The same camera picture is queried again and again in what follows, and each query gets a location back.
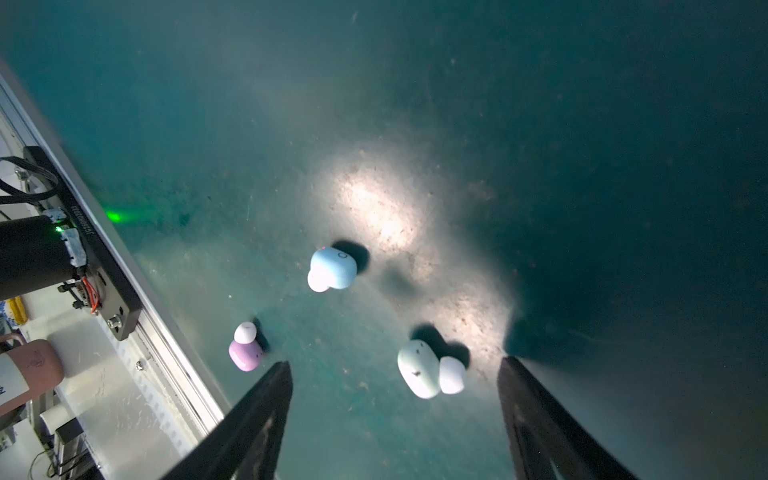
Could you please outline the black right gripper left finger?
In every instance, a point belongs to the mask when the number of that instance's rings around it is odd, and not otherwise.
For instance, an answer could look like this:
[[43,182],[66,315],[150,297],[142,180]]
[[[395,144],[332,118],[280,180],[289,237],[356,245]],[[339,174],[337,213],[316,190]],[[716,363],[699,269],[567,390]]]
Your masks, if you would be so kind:
[[293,394],[290,364],[275,363],[167,479],[274,479]]

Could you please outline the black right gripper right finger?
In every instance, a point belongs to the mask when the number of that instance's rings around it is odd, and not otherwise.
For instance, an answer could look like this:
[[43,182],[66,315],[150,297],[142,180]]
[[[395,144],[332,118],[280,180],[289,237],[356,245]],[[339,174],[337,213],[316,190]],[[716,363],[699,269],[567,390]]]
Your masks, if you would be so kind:
[[518,479],[632,479],[515,357],[501,360],[498,395]]

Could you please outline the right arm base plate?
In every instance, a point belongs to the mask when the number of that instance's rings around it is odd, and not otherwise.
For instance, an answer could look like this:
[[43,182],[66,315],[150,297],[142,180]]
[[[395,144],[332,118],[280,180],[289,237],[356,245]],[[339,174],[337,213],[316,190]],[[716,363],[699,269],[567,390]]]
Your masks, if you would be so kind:
[[23,148],[23,158],[58,176],[58,196],[52,198],[52,201],[55,205],[61,205],[80,234],[87,257],[86,277],[98,291],[99,312],[107,328],[117,341],[126,340],[135,330],[143,308],[137,292],[100,236],[86,205],[58,172],[45,151],[39,146],[27,146]]

